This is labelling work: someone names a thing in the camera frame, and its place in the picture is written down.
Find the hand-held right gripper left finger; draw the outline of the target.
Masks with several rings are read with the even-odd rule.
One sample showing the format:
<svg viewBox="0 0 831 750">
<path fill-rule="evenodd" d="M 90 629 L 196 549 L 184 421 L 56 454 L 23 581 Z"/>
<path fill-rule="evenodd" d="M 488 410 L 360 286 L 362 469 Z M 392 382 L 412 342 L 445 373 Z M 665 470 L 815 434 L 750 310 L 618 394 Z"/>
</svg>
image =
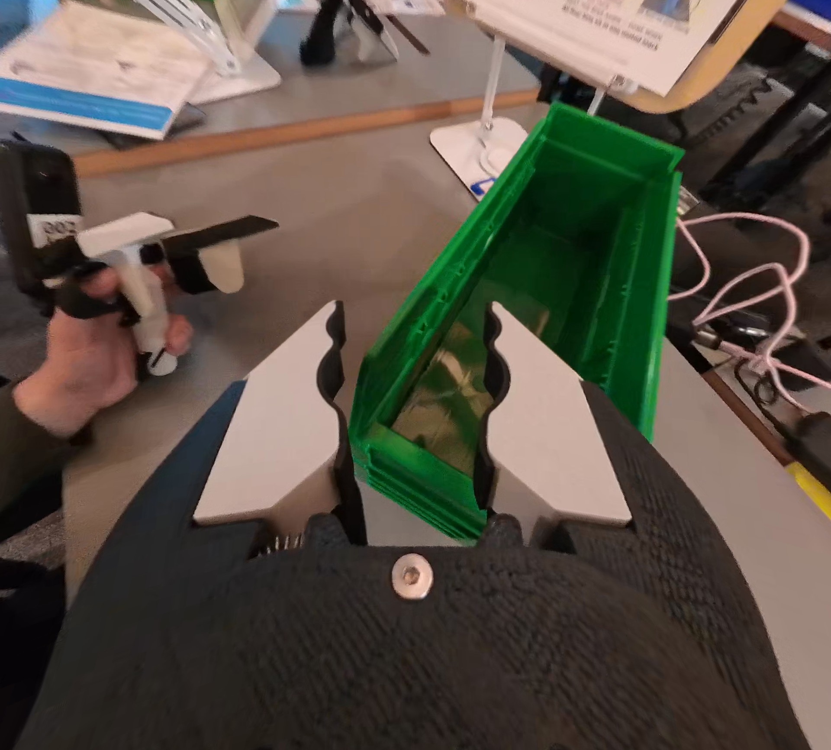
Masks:
<svg viewBox="0 0 831 750">
<path fill-rule="evenodd" d="M 303 530 L 311 516 L 354 507 L 341 300 L 325 304 L 244 379 L 193 512 L 199 527 L 258 520 Z"/>
</svg>

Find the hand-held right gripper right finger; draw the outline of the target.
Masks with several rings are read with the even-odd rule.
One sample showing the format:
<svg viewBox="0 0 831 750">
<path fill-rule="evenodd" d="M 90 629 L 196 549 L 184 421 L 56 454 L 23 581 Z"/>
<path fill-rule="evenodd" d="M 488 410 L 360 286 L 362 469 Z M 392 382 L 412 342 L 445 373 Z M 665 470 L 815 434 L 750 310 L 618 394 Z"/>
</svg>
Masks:
<svg viewBox="0 0 831 750">
<path fill-rule="evenodd" d="M 483 381 L 473 494 L 489 516 L 548 537 L 564 520 L 625 527 L 631 510 L 581 376 L 499 302 L 484 315 Z"/>
</svg>

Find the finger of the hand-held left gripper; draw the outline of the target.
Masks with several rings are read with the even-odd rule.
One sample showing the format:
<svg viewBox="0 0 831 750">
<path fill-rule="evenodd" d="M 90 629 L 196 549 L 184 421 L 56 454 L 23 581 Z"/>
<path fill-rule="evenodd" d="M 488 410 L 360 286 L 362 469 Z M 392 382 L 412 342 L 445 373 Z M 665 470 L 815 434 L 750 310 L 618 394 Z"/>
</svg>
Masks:
<svg viewBox="0 0 831 750">
<path fill-rule="evenodd" d="M 160 215 L 138 212 L 118 220 L 82 230 L 76 236 L 79 250 L 88 259 L 131 248 L 159 244 L 167 253 L 182 255 L 225 242 L 256 236 L 278 229 L 275 220 L 257 215 L 208 225 L 196 230 L 177 230 L 171 220 Z"/>
<path fill-rule="evenodd" d="M 235 294 L 244 286 L 244 267 L 237 240 L 171 253 L 171 273 L 185 294 Z"/>
</svg>

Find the person's left forearm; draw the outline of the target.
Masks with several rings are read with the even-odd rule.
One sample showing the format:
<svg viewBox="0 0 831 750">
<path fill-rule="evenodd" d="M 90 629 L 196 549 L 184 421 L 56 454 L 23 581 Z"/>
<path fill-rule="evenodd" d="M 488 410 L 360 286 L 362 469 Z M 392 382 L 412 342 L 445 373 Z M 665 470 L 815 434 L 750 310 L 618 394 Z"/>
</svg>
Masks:
<svg viewBox="0 0 831 750">
<path fill-rule="evenodd" d="M 16 406 L 15 386 L 2 378 L 1 541 L 61 511 L 64 467 L 92 442 L 90 423 L 62 438 L 31 421 Z"/>
</svg>

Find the person's left hand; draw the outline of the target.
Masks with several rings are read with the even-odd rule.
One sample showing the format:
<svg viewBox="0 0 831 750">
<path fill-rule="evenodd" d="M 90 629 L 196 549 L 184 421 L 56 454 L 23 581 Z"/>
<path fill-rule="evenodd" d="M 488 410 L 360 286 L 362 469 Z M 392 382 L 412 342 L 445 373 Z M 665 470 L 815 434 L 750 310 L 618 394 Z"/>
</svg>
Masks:
<svg viewBox="0 0 831 750">
<path fill-rule="evenodd" d="M 111 268 L 81 280 L 81 291 L 114 310 L 78 319 L 57 308 L 47 329 L 41 367 L 13 389 L 16 409 L 47 433 L 68 439 L 138 385 L 137 347 L 118 307 L 119 277 Z"/>
</svg>

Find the white blue booklet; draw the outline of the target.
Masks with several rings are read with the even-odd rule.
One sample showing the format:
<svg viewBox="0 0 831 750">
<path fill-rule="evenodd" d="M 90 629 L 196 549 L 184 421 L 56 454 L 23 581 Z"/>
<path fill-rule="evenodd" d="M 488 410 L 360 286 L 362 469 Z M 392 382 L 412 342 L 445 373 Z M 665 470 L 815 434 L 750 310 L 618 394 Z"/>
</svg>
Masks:
<svg viewBox="0 0 831 750">
<path fill-rule="evenodd" d="M 162 23 L 66 1 L 1 52 L 1 111 L 162 140 L 210 60 Z"/>
</svg>

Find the grey table with wooden edge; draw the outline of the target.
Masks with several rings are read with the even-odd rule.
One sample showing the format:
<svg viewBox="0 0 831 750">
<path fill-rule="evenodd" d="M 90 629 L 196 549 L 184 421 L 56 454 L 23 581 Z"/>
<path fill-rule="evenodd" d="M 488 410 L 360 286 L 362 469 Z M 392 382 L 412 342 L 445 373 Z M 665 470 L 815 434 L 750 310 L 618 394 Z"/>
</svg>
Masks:
<svg viewBox="0 0 831 750">
<path fill-rule="evenodd" d="M 390 23 L 397 61 L 374 52 L 371 62 L 359 62 L 348 40 L 332 66 L 306 70 L 298 51 L 310 18 L 280 13 L 259 43 L 258 53 L 281 76 L 278 87 L 209 103 L 202 125 L 171 139 L 117 150 L 90 130 L 14 115 L 2 115 L 2 138 L 16 132 L 56 146 L 75 159 L 80 177 L 91 178 L 480 114 L 493 42 L 472 22 L 407 17 Z"/>
</svg>

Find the idle hand-held gripper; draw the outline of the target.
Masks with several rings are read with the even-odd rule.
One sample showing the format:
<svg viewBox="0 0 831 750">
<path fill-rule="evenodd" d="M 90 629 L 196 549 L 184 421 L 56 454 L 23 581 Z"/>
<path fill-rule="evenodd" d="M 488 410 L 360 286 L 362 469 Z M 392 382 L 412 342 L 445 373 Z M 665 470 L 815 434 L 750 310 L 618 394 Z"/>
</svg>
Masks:
<svg viewBox="0 0 831 750">
<path fill-rule="evenodd" d="M 353 40 L 359 62 L 399 60 L 389 25 L 401 17 L 379 15 L 366 0 L 317 0 L 317 11 L 299 48 L 306 68 L 323 68 L 335 62 L 338 47 Z"/>
</svg>

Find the black power adapter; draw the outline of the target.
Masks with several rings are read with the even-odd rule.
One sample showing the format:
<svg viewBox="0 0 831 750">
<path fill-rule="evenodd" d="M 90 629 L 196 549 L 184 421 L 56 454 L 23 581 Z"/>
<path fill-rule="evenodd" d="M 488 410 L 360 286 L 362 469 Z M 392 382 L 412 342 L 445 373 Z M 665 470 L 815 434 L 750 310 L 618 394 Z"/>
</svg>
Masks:
<svg viewBox="0 0 831 750">
<path fill-rule="evenodd" d="M 830 477 L 830 414 L 813 412 L 795 427 L 794 449 L 797 461 L 815 478 Z"/>
</svg>

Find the yellow tape strip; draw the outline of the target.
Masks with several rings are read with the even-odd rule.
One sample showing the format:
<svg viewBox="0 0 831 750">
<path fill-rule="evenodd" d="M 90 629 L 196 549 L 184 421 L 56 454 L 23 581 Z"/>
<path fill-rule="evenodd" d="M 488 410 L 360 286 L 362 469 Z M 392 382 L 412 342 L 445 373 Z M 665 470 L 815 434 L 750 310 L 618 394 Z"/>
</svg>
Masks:
<svg viewBox="0 0 831 750">
<path fill-rule="evenodd" d="M 804 494 L 830 520 L 831 501 L 829 490 L 799 462 L 786 465 L 785 470 L 794 478 Z"/>
</svg>

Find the dark office chair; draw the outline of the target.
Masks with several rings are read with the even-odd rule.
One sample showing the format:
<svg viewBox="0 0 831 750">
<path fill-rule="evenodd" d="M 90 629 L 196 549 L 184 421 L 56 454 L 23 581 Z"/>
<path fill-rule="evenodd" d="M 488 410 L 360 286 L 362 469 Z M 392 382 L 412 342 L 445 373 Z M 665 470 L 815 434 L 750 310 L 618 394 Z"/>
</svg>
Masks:
<svg viewBox="0 0 831 750">
<path fill-rule="evenodd" d="M 714 92 L 671 119 L 697 199 L 771 213 L 829 164 L 829 45 L 769 26 Z"/>
</svg>

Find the brown wooden table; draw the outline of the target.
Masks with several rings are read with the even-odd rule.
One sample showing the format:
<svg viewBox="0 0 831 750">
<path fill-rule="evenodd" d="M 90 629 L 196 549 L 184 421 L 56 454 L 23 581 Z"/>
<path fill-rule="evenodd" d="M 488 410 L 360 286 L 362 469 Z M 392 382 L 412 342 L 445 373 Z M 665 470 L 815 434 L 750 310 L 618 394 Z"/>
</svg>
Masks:
<svg viewBox="0 0 831 750">
<path fill-rule="evenodd" d="M 772 18 L 775 25 L 816 48 L 830 52 L 830 19 L 787 2 Z"/>
</svg>

